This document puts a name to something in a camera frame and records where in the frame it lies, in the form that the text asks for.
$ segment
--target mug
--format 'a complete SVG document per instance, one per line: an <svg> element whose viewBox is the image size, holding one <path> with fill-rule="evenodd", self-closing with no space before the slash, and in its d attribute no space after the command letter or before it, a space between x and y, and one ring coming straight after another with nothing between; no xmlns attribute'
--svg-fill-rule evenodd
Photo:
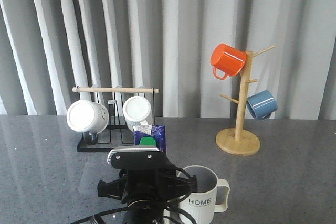
<svg viewBox="0 0 336 224"><path fill-rule="evenodd" d="M148 125L148 120L151 119L149 116L151 111L151 104L149 101L140 96L128 98L122 107L126 125L131 131L134 131L133 126Z"/></svg>
<svg viewBox="0 0 336 224"><path fill-rule="evenodd" d="M254 119L265 120L270 118L272 112L278 109L278 104L268 90L247 98L246 106Z"/></svg>
<svg viewBox="0 0 336 224"><path fill-rule="evenodd" d="M216 78L224 80L228 75L236 76L243 68L247 55L245 52L239 51L227 44L219 44L211 55L211 65L213 74ZM223 77L219 77L216 70L225 72Z"/></svg>
<svg viewBox="0 0 336 224"><path fill-rule="evenodd" d="M99 134L109 123L109 112L100 103L79 100L69 107L67 123L76 132Z"/></svg>
<svg viewBox="0 0 336 224"><path fill-rule="evenodd" d="M197 224L209 224L215 212L224 212L227 210L227 200L230 192L230 185L225 179L218 179L217 175L207 167L201 165L191 165L184 168L190 176L196 175L197 193L191 193L188 198L179 203L179 208L187 211L194 217ZM183 173L178 177L186 178ZM216 205L217 189L225 187L225 200L222 204ZM191 224L191 221L180 214L180 220L185 224Z"/></svg>

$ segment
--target white mug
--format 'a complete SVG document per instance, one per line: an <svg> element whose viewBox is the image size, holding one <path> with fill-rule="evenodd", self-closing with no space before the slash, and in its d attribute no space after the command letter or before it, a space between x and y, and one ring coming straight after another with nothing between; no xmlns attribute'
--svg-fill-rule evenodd
<svg viewBox="0 0 336 224"><path fill-rule="evenodd" d="M67 123L76 132L100 133L109 123L109 112L100 103L74 102L67 111Z"/></svg>
<svg viewBox="0 0 336 224"><path fill-rule="evenodd" d="M151 104L140 96L130 97L122 107L127 127L133 131L133 126L151 124Z"/></svg>
<svg viewBox="0 0 336 224"><path fill-rule="evenodd" d="M179 203L179 208L187 211L194 217L197 224L210 224L214 218L215 212L224 212L227 210L227 200L230 192L230 185L225 179L218 179L217 175L207 167L201 165L191 165L184 168L190 176L196 175L197 193L191 193L188 198ZM225 187L224 202L216 205L217 189ZM191 224L191 221L180 214L180 220L185 224Z"/></svg>

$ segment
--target mug tree stand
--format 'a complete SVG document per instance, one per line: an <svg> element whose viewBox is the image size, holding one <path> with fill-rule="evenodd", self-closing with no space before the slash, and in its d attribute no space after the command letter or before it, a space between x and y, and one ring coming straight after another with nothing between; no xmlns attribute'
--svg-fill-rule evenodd
<svg viewBox="0 0 336 224"><path fill-rule="evenodd" d="M233 155L249 156L257 153L260 149L259 138L252 132L243 129L247 93L249 84L258 81L257 79L250 79L253 57L271 50L274 47L275 46L268 47L256 54L253 54L252 51L246 51L247 59L244 67L240 71L242 78L240 80L239 100L235 100L224 94L220 95L221 97L227 98L238 104L236 127L221 130L216 136L216 143L218 147L228 153Z"/></svg>

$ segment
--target wooden peg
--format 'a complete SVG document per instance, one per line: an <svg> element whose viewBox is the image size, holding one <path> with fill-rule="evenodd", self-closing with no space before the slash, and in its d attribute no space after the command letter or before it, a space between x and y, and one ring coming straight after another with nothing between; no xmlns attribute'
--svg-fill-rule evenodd
<svg viewBox="0 0 336 224"><path fill-rule="evenodd" d="M258 81L258 79L252 79L252 80L246 81L246 83L252 83L252 82L257 82L257 81Z"/></svg>
<svg viewBox="0 0 336 224"><path fill-rule="evenodd" d="M262 50L262 51L259 51L259 52L255 53L255 54L253 55L253 57L256 57L256 56L258 56L258 55L261 55L261 54L263 54L264 52L267 52L267 51L269 51L269 50L271 50L271 49L273 49L273 48L275 48L275 45L272 45L272 46L270 46L270 47L268 47L268 48L265 48L265 49Z"/></svg>
<svg viewBox="0 0 336 224"><path fill-rule="evenodd" d="M231 98L231 97L228 97L227 95L221 94L220 96L221 96L221 97L224 97L224 98L226 98L226 99L229 99L229 100L232 101L232 102L235 102L235 103L239 104L239 101L237 101L236 99L233 99L233 98Z"/></svg>

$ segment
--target white mug with home text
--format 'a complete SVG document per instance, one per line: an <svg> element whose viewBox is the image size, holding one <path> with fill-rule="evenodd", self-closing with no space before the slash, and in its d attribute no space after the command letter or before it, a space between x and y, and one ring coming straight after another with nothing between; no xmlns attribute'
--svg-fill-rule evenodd
<svg viewBox="0 0 336 224"><path fill-rule="evenodd" d="M230 192L230 185L225 179L218 179L217 175L207 167L191 165L184 168L190 176L196 175L197 193L191 193L188 198L179 203L179 208L187 211L197 224L210 224L215 212L227 210L227 200ZM224 187L224 202L216 205L217 190ZM191 221L180 214L180 220L185 224Z"/></svg>

